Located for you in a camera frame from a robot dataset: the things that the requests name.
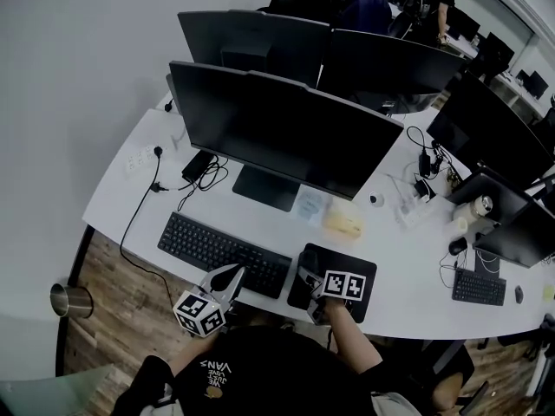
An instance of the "backpack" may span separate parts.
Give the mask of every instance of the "backpack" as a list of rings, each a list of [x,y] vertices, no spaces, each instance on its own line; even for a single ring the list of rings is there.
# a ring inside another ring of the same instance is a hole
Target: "backpack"
[[[402,11],[414,20],[413,23],[420,24],[428,17],[431,5],[432,0],[406,0]]]

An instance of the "black mouse pad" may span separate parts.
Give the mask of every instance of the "black mouse pad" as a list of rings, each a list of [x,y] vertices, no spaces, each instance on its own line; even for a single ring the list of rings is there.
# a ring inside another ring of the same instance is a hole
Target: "black mouse pad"
[[[366,277],[364,294],[362,296],[363,299],[360,302],[352,302],[353,310],[351,312],[356,323],[364,322],[366,310],[370,302],[370,295],[372,294],[372,287],[374,286],[375,272],[377,271],[375,263],[347,256],[314,244],[307,244],[304,250],[312,250],[317,253],[318,268],[321,273],[325,273],[328,270],[345,271]],[[293,282],[293,286],[291,287],[287,303],[289,303],[291,307],[297,309],[308,309],[310,292],[310,287],[303,282],[303,279],[299,276],[295,276],[295,282]]]

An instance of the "black keyboard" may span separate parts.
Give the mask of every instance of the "black keyboard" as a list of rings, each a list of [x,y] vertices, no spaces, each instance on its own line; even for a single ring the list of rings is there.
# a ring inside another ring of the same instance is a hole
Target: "black keyboard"
[[[247,268],[243,286],[277,299],[291,265],[289,257],[258,248],[176,212],[167,221],[158,248],[204,271],[230,263]]]
[[[454,273],[453,300],[501,306],[505,301],[505,287],[505,279],[490,279],[458,268]]]

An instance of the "trash can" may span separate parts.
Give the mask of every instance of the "trash can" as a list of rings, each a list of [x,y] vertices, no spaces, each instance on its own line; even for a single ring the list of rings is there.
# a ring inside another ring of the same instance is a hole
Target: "trash can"
[[[60,317],[89,317],[93,314],[93,298],[82,287],[55,283],[50,289],[52,309]]]

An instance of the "person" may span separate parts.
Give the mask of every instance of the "person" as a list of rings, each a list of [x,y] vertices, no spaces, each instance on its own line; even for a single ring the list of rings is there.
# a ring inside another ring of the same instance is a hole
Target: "person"
[[[292,408],[313,414],[421,414],[415,407],[426,407],[421,389],[397,364],[382,359],[343,301],[327,298],[324,311],[340,356],[281,328],[235,328],[193,338],[169,363],[148,356],[112,414],[281,413]],[[169,404],[160,406],[164,396]]]
[[[447,11],[452,6],[454,0],[431,0],[428,16],[415,30],[415,41],[432,47],[447,44]]]

